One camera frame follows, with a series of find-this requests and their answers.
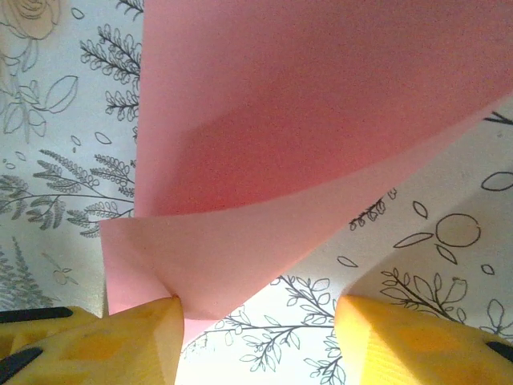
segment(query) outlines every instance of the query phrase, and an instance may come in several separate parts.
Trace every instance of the pink sheet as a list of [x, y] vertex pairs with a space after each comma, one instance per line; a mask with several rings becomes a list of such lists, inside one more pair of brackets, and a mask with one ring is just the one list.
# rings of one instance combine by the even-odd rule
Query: pink sheet
[[218, 319], [304, 257], [513, 90], [511, 5], [148, 2], [111, 310]]

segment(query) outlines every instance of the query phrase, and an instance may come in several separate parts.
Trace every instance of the leafy stem drawing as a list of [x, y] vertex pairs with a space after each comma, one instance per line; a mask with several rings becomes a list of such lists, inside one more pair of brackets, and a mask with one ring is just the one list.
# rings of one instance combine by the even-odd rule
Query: leafy stem drawing
[[39, 93], [39, 85], [32, 80], [28, 86], [20, 86], [16, 76], [11, 77], [13, 91], [4, 91], [7, 101], [4, 108], [0, 105], [3, 115], [3, 133], [12, 134], [22, 129], [25, 141], [30, 142], [30, 133], [44, 137], [46, 135], [46, 119], [44, 113], [58, 114], [66, 110], [76, 97], [79, 79], [76, 76], [64, 76], [57, 80], [46, 96]]
[[[34, 174], [35, 178], [47, 180], [46, 186], [57, 193], [34, 194], [29, 185], [18, 176], [3, 175], [0, 177], [0, 214], [13, 213], [12, 220], [19, 219], [22, 214], [28, 216], [29, 222], [39, 223], [41, 230], [57, 229], [67, 213], [67, 220], [78, 227], [84, 237], [99, 235], [101, 218], [129, 217], [133, 211], [133, 200], [122, 197], [109, 197], [98, 190], [100, 179], [117, 184], [118, 191], [126, 197], [133, 198], [134, 185], [131, 178], [131, 167], [111, 156], [95, 155], [102, 168], [86, 170], [73, 161], [49, 151], [40, 150], [56, 163], [38, 160], [43, 171]], [[66, 170], [71, 176], [64, 176]], [[68, 209], [70, 197], [91, 198], [96, 203], [86, 206], [83, 210]], [[126, 205], [119, 210], [118, 204]]]
[[144, 12], [144, 0], [118, 0], [115, 7], [119, 8], [121, 6], [125, 7], [125, 14], [134, 12], [134, 20]]
[[196, 341], [200, 339], [207, 341], [208, 336], [222, 334], [225, 343], [231, 346], [234, 339], [241, 335], [241, 339], [252, 349], [252, 353], [243, 355], [240, 361], [251, 363], [250, 371], [275, 371], [277, 364], [281, 362], [283, 347], [300, 349], [301, 333], [328, 330], [329, 334], [324, 339], [328, 360], [306, 358], [304, 361], [315, 368], [310, 376], [321, 377], [322, 384], [343, 384], [345, 375], [339, 365], [341, 354], [333, 334], [336, 301], [327, 291], [329, 279], [312, 281], [309, 278], [280, 276], [271, 283], [271, 286], [286, 290], [289, 296], [287, 306], [299, 306], [304, 312], [301, 321], [283, 324], [270, 315], [265, 315], [264, 323], [255, 323], [242, 306], [219, 321], [213, 329], [205, 331], [186, 347], [186, 351], [194, 348]]
[[467, 320], [465, 310], [457, 307], [457, 304], [467, 295], [466, 280], [453, 277], [452, 283], [445, 291], [442, 290], [442, 277], [438, 273], [434, 275], [432, 284], [417, 275], [411, 279], [408, 273], [400, 278], [396, 268], [392, 271], [382, 271], [382, 275], [387, 279], [382, 283], [386, 288], [380, 290], [380, 293], [396, 300], [395, 305], [443, 317], [454, 322], [464, 323]]
[[[398, 193], [397, 189], [392, 188], [386, 194], [386, 196], [389, 197], [393, 201], [395, 199], [395, 197], [397, 196], [397, 193]], [[369, 208], [367, 208], [362, 213], [360, 213], [360, 215], [358, 215], [356, 218], [354, 218], [349, 223], [349, 229], [351, 231], [354, 231], [357, 229], [358, 226], [364, 227], [366, 225], [366, 219], [368, 219], [371, 222], [376, 221], [378, 219], [378, 217], [380, 215], [383, 215], [386, 211], [384, 199], [385, 199], [385, 197], [379, 198], [376, 203], [371, 205]]]
[[52, 307], [57, 298], [47, 297], [29, 271], [22, 249], [15, 237], [14, 264], [0, 250], [0, 310]]
[[[143, 13], [143, 0], [119, 0], [116, 8], [126, 7], [125, 14], [134, 11], [135, 18]], [[132, 122], [139, 116], [139, 81], [141, 72], [141, 43], [131, 34], [122, 35], [118, 28], [109, 24], [98, 27], [98, 42], [80, 42], [82, 63], [93, 71], [101, 70], [105, 76], [129, 85], [125, 91], [105, 92], [108, 115], [116, 114], [119, 121]]]

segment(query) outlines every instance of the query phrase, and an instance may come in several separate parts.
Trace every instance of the leaf drawing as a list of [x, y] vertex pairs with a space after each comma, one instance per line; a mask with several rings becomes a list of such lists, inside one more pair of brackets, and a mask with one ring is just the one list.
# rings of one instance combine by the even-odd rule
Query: leaf drawing
[[11, 134], [23, 124], [23, 109], [20, 103], [10, 103], [3, 117], [3, 133]]
[[446, 298], [443, 303], [456, 303], [460, 302], [467, 295], [467, 281], [461, 278], [452, 278], [452, 285], [447, 292]]
[[108, 136], [103, 134], [102, 132], [95, 132], [95, 138], [101, 144], [112, 144], [112, 140], [110, 140]]
[[81, 146], [82, 142], [80, 142], [80, 139], [77, 138], [75, 135], [71, 136], [71, 141], [75, 144], [75, 146]]
[[495, 275], [495, 270], [491, 265], [484, 264], [481, 265], [481, 270], [488, 275]]
[[358, 267], [358, 265], [356, 263], [351, 261], [348, 257], [344, 257], [343, 255], [341, 255], [340, 257], [337, 257], [337, 261], [338, 261], [338, 263], [340, 263], [341, 265], [343, 265], [345, 267]]
[[415, 233], [411, 234], [408, 237], [401, 239], [398, 243], [394, 245], [395, 249], [401, 249], [403, 247], [408, 247], [412, 245], [416, 245], [420, 242], [426, 241], [433, 237], [433, 233]]
[[25, 154], [23, 154], [23, 152], [20, 152], [20, 151], [16, 151], [14, 152], [14, 154], [16, 155], [16, 157], [18, 159], [20, 159], [22, 162], [26, 162], [26, 156]]
[[36, 39], [31, 39], [22, 60], [22, 72], [30, 70], [38, 61], [39, 43]]
[[36, 110], [29, 111], [29, 125], [36, 135], [44, 137], [46, 134], [46, 120], [41, 112]]
[[324, 290], [327, 290], [328, 288], [329, 288], [329, 279], [328, 278], [317, 279], [312, 284], [312, 291], [324, 291]]
[[71, 8], [71, 14], [77, 20], [82, 20], [86, 16], [80, 9], [76, 7]]
[[415, 289], [426, 299], [428, 300], [434, 300], [434, 294], [433, 290], [431, 289], [430, 285], [419, 276], [414, 276], [414, 284]]
[[513, 187], [513, 172], [494, 172], [485, 179], [481, 188], [487, 191], [500, 192]]
[[77, 96], [79, 78], [76, 76], [64, 76], [57, 80], [46, 94], [45, 109], [52, 114], [57, 114], [68, 108]]
[[410, 299], [407, 293], [395, 287], [387, 287], [386, 289], [380, 290], [380, 293], [384, 294], [387, 297], [390, 297], [392, 299], [398, 299], [400, 301]]
[[458, 310], [456, 311], [456, 315], [458, 316], [458, 320], [461, 323], [465, 323], [465, 321], [467, 320], [467, 313], [465, 313], [465, 310], [462, 309], [461, 307], [459, 307]]
[[413, 206], [414, 206], [414, 210], [415, 212], [421, 216], [422, 218], [424, 219], [427, 219], [427, 216], [428, 216], [428, 213], [427, 213], [427, 209], [426, 209], [426, 206], [424, 206], [422, 203], [418, 202], [418, 201], [414, 201], [413, 202]]
[[491, 116], [485, 118], [484, 120], [488, 122], [494, 122], [494, 123], [500, 123], [500, 124], [507, 124], [509, 126], [513, 126], [513, 120], [508, 119], [507, 117], [499, 114], [498, 112], [493, 111], [491, 113]]
[[492, 326], [499, 327], [503, 324], [504, 311], [503, 304], [496, 299], [492, 299], [488, 303], [487, 313]]
[[454, 254], [447, 247], [444, 247], [437, 243], [436, 250], [438, 251], [438, 254], [440, 254], [442, 257], [447, 259], [449, 262], [454, 263], [455, 265], [458, 264], [458, 260], [456, 259]]
[[387, 193], [388, 197], [391, 199], [391, 200], [394, 200], [397, 195], [398, 195], [398, 190], [395, 189], [395, 188], [392, 188], [388, 193]]

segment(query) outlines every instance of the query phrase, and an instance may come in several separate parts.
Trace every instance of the paper fold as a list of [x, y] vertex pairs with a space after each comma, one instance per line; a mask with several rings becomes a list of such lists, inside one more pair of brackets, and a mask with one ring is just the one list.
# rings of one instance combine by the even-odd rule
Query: paper fold
[[177, 294], [190, 319], [224, 317], [513, 89], [512, 19], [477, 1], [148, 3], [137, 218], [101, 224], [111, 311]]

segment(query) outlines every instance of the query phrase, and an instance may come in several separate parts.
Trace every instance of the branch drawing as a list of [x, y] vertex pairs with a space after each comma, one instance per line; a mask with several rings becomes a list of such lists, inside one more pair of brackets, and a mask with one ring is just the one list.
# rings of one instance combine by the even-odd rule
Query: branch drawing
[[[397, 193], [398, 193], [397, 190], [395, 188], [393, 188], [387, 193], [387, 196], [391, 200], [394, 200], [395, 197], [397, 196]], [[376, 203], [374, 203], [368, 209], [363, 211], [360, 215], [358, 215], [358, 217], [354, 218], [349, 223], [349, 229], [351, 231], [354, 231], [357, 229], [358, 226], [359, 227], [365, 226], [366, 219], [368, 219], [371, 222], [374, 222], [378, 219], [378, 217], [380, 215], [383, 215], [386, 211], [386, 206], [385, 206], [385, 202], [383, 201], [383, 199], [385, 199], [385, 197], [379, 198]]]
[[384, 289], [380, 293], [395, 300], [394, 305], [407, 309], [418, 310], [423, 313], [436, 315], [439, 318], [464, 323], [467, 314], [458, 304], [467, 295], [467, 281], [453, 277], [452, 283], [443, 290], [442, 277], [439, 273], [434, 275], [432, 283], [418, 275], [410, 276], [405, 273], [401, 278], [398, 269], [382, 271], [386, 277], [383, 281]]
[[329, 279], [312, 281], [309, 278], [280, 276], [271, 286], [287, 291], [287, 306], [299, 306], [304, 312], [301, 320], [284, 324], [270, 315], [264, 315], [263, 322], [254, 322], [242, 306], [186, 346], [185, 352], [196, 349], [199, 342], [207, 344], [211, 337], [218, 334], [224, 337], [228, 346], [234, 343], [235, 338], [242, 338], [250, 353], [240, 357], [240, 360], [250, 363], [250, 371], [276, 371], [281, 362], [282, 349], [301, 348], [301, 333], [325, 330], [327, 334], [323, 343], [327, 359], [305, 358], [304, 362], [315, 369], [310, 377], [319, 377], [322, 384], [342, 385], [345, 373], [340, 366], [340, 349], [333, 333], [336, 300], [328, 292]]
[[[35, 178], [47, 180], [46, 186], [54, 192], [34, 194], [29, 185], [18, 176], [0, 176], [0, 214], [12, 213], [12, 220], [19, 219], [24, 213], [29, 222], [40, 224], [41, 230], [57, 229], [67, 214], [67, 221], [83, 228], [80, 232], [84, 237], [99, 235], [101, 218], [129, 217], [133, 211], [133, 200], [122, 197], [106, 196], [99, 190], [100, 179], [117, 184], [118, 191], [126, 197], [134, 195], [134, 181], [131, 176], [132, 168], [112, 156], [97, 154], [95, 160], [102, 168], [86, 170], [72, 160], [52, 152], [40, 152], [54, 160], [49, 163], [38, 160], [43, 168], [35, 173]], [[66, 206], [72, 197], [90, 198], [96, 203], [82, 210], [68, 209]]]
[[125, 14], [129, 12], [134, 13], [134, 20], [144, 12], [144, 0], [118, 0], [118, 4], [115, 7], [119, 8], [121, 6], [125, 7]]
[[[144, 11], [143, 0], [118, 0], [116, 8], [123, 7], [124, 13], [132, 12], [133, 19]], [[131, 34], [122, 35], [118, 28], [109, 24], [98, 27], [98, 42], [80, 42], [82, 63], [89, 64], [93, 71], [101, 70], [105, 76], [127, 86], [124, 91], [105, 92], [108, 115], [116, 114], [119, 121], [136, 121], [139, 117], [139, 81], [141, 72], [141, 43]]]

